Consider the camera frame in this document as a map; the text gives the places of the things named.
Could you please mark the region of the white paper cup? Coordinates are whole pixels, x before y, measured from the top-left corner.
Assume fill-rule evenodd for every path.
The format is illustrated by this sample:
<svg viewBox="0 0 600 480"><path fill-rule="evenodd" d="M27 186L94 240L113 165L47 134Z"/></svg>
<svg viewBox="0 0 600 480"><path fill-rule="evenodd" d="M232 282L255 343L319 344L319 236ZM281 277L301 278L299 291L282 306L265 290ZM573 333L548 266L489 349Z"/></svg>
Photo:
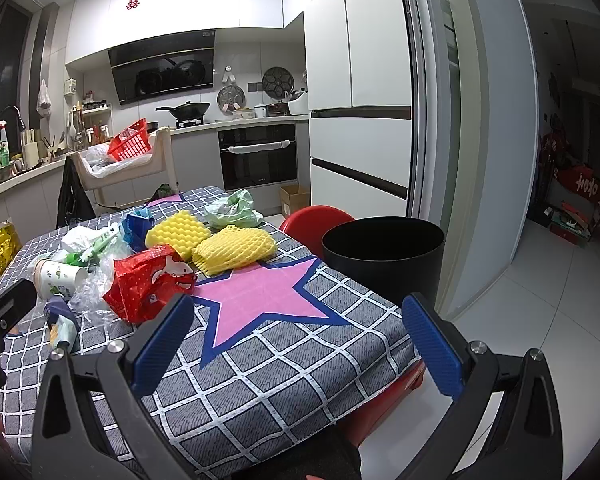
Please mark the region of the white paper cup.
<svg viewBox="0 0 600 480"><path fill-rule="evenodd" d="M33 283L42 300L49 300L53 296L69 300L86 277L86 270L80 266L48 259L41 259L33 271Z"/></svg>

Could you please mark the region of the clear plastic wrap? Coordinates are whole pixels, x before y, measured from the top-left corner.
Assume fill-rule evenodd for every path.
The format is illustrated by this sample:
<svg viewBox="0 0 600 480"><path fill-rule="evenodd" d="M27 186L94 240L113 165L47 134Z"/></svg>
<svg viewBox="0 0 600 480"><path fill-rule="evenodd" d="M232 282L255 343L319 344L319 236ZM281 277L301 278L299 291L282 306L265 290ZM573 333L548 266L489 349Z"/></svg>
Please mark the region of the clear plastic wrap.
<svg viewBox="0 0 600 480"><path fill-rule="evenodd" d="M110 321L114 312L104 296L114 281L114 258L101 258L94 266L87 268L85 280L79 284L69 301L74 312L85 315L91 322Z"/></svg>

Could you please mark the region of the red plastic bag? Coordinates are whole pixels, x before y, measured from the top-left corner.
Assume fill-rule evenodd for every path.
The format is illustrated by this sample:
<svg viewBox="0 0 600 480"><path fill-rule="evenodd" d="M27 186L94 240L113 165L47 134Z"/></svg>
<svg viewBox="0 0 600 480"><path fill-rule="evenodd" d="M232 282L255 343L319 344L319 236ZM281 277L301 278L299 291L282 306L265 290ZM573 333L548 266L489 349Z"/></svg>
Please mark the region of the red plastic bag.
<svg viewBox="0 0 600 480"><path fill-rule="evenodd" d="M197 277L169 245L157 245L114 262L114 280L102 299L124 322L155 318L176 294L190 294Z"/></svg>

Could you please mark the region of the blue plastic bag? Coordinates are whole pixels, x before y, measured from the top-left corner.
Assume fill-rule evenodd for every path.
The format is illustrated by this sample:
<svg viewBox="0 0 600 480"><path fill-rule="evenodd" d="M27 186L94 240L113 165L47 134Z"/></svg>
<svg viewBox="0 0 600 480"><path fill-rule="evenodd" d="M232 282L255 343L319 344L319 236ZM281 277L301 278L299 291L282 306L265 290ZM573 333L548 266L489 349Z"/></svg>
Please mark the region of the blue plastic bag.
<svg viewBox="0 0 600 480"><path fill-rule="evenodd" d="M132 209L121 222L123 239L133 252L146 249L145 238L155 226L155 219L147 207Z"/></svg>

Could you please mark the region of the yellow wavy sponge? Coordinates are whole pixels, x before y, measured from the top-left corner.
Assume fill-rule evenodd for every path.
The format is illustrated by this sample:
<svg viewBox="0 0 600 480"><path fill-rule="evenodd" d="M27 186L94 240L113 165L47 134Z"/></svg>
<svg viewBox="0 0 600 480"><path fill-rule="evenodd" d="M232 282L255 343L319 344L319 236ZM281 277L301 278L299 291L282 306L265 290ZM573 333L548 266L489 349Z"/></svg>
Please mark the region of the yellow wavy sponge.
<svg viewBox="0 0 600 480"><path fill-rule="evenodd" d="M145 236L147 248L169 245L180 257L189 261L194 249L211 236L211 231L188 210L180 210L157 223Z"/></svg>

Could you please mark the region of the yellow foam fruit net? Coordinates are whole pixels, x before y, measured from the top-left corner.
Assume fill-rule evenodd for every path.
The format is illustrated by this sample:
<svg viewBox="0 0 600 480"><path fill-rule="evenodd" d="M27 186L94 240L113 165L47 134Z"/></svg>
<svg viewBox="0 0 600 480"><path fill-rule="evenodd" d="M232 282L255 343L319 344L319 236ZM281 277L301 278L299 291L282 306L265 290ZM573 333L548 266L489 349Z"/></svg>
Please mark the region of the yellow foam fruit net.
<svg viewBox="0 0 600 480"><path fill-rule="evenodd" d="M195 247L192 261L204 275L213 276L249 266L272 255L276 248L276 241L265 230L226 226Z"/></svg>

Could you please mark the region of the green plastic bag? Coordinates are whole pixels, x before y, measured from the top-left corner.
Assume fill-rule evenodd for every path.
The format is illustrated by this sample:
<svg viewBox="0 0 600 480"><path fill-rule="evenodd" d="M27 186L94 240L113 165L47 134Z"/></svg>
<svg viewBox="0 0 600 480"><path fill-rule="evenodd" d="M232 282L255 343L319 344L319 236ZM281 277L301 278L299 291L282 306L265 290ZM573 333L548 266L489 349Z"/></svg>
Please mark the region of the green plastic bag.
<svg viewBox="0 0 600 480"><path fill-rule="evenodd" d="M263 216L254 209L253 204L251 193L242 188L204 206L204 220L215 230L222 230L226 226L256 228L263 222Z"/></svg>

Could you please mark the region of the black trash bin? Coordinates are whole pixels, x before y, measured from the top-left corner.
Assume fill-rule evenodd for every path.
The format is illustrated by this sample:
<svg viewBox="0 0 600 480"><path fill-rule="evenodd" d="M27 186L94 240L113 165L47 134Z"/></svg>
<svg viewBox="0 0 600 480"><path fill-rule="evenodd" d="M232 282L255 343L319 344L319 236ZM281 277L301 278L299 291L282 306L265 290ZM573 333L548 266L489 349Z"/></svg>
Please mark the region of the black trash bin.
<svg viewBox="0 0 600 480"><path fill-rule="evenodd" d="M444 242L440 226L398 216L346 222L322 238L330 268L397 306L413 292L436 303Z"/></svg>

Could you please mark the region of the gold foil bag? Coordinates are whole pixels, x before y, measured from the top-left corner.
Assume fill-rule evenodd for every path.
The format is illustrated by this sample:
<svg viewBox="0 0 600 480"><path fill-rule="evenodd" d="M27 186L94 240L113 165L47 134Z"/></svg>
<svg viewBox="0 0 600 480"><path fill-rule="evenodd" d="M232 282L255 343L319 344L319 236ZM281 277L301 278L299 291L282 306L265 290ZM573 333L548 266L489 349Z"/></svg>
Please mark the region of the gold foil bag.
<svg viewBox="0 0 600 480"><path fill-rule="evenodd" d="M0 276L15 259L22 244L15 226L10 222L0 224Z"/></svg>

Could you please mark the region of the white plastic bag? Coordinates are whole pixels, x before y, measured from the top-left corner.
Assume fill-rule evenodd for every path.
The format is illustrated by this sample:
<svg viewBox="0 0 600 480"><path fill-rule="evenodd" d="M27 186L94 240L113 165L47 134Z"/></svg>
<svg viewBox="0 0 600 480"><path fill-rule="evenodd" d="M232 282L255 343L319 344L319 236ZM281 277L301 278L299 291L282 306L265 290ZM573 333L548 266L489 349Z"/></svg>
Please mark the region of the white plastic bag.
<svg viewBox="0 0 600 480"><path fill-rule="evenodd" d="M61 239L61 248L67 252L65 263L85 266L115 242L120 234L118 222L99 230L76 226Z"/></svg>

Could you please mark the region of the black hanging bag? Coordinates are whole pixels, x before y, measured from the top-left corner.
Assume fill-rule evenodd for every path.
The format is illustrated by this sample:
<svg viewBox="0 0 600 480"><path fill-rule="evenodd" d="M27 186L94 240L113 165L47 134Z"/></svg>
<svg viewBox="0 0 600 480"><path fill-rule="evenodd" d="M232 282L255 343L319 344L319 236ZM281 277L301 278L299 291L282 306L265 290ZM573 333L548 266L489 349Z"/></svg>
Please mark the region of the black hanging bag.
<svg viewBox="0 0 600 480"><path fill-rule="evenodd" d="M70 157L66 157L57 201L56 228L74 226L95 218L94 208L82 186L76 165Z"/></svg>

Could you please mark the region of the spray cleaner bottle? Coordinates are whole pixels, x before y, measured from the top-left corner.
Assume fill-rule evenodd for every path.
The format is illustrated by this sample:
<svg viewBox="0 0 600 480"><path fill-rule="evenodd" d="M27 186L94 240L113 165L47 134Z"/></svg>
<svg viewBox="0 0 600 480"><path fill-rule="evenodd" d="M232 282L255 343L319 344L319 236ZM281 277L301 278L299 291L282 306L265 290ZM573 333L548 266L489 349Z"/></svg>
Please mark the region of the spray cleaner bottle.
<svg viewBox="0 0 600 480"><path fill-rule="evenodd" d="M6 120L0 120L0 164L2 167L7 167L10 163L6 125Z"/></svg>

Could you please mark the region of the red plastic basket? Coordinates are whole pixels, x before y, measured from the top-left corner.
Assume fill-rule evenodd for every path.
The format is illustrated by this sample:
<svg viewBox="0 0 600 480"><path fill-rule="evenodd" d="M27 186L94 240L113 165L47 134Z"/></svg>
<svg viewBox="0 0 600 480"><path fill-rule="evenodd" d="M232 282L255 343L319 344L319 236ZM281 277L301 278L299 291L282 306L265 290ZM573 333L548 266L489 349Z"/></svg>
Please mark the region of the red plastic basket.
<svg viewBox="0 0 600 480"><path fill-rule="evenodd" d="M126 127L109 142L107 155L114 162L121 162L148 154L150 150L147 122L142 118Z"/></svg>

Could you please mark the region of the red plastic stool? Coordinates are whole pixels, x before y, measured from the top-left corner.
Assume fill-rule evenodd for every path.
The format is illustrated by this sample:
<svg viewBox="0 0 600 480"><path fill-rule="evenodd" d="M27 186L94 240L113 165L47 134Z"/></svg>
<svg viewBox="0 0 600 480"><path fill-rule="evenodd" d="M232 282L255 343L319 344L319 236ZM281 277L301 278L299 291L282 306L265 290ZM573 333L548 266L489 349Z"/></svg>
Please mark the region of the red plastic stool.
<svg viewBox="0 0 600 480"><path fill-rule="evenodd" d="M353 220L350 214L335 207L315 205L297 210L283 221L279 229L306 246L311 254L323 259L324 234L335 226Z"/></svg>

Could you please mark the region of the white refrigerator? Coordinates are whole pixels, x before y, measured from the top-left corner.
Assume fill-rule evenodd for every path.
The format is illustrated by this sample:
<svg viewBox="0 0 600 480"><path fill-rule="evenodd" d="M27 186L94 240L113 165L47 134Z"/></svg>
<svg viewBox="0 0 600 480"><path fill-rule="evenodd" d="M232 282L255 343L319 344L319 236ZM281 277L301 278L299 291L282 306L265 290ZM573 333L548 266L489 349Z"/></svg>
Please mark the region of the white refrigerator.
<svg viewBox="0 0 600 480"><path fill-rule="evenodd" d="M306 0L311 200L403 216L412 163L405 0Z"/></svg>

